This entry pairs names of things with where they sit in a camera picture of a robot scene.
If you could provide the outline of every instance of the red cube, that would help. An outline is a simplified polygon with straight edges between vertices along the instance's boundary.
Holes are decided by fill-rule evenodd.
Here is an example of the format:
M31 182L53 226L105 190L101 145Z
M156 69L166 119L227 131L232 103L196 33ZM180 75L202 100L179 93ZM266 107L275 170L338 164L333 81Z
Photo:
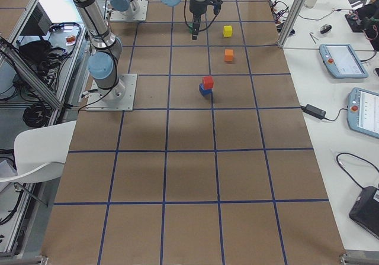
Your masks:
M204 89L212 89L214 85L212 76L203 77L203 86Z

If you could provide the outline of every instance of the computer mouse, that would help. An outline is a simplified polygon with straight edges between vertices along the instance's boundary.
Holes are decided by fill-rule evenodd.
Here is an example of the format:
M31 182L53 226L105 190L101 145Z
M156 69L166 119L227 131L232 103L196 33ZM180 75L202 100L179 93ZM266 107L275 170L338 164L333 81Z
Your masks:
M321 33L321 34L327 33L327 32L329 32L331 29L332 29L332 26L331 26L330 24L324 24L324 25L320 28L320 33Z

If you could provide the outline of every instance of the tablet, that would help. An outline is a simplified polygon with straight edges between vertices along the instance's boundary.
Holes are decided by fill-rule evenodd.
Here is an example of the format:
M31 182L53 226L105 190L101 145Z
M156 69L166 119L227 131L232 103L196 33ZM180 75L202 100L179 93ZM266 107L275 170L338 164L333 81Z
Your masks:
M336 78L365 78L368 73L350 44L321 44L321 58Z
M353 88L348 101L349 127L379 138L379 93Z

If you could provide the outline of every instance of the chair leg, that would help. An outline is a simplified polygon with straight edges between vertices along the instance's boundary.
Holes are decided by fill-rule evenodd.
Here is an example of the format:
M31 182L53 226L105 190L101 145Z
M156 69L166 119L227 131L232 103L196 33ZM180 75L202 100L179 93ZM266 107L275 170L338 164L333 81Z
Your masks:
M19 184L18 182L14 183L16 188L21 188L23 191L25 191L27 194L29 194L31 197L33 197L35 200L40 202L41 204L45 205L47 207L47 203L43 202L40 198L38 198L36 195L31 193L28 189L26 189L23 185Z

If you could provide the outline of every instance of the robotic arm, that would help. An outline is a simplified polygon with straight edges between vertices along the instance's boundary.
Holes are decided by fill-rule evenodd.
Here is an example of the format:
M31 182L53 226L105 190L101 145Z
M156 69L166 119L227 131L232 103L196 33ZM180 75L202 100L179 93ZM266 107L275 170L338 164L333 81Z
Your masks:
M88 70L96 81L98 93L102 99L112 101L121 99L125 84L117 74L117 63L121 55L122 44L111 31L98 3L95 0L73 0L83 22L89 32L96 53L88 60ZM164 4L174 7L181 0L161 0ZM201 16L206 13L208 5L214 5L214 13L218 14L221 0L190 0L189 9L193 13L192 39L196 40L200 31Z

